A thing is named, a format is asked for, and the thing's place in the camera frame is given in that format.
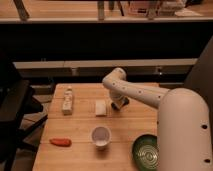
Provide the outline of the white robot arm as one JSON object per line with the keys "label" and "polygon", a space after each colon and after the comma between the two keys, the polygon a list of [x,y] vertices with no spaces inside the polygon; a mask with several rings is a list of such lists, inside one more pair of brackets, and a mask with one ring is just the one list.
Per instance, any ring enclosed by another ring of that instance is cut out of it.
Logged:
{"label": "white robot arm", "polygon": [[131,83],[122,68],[102,83],[118,109],[127,97],[157,109],[157,171],[213,171],[209,107],[197,92]]}

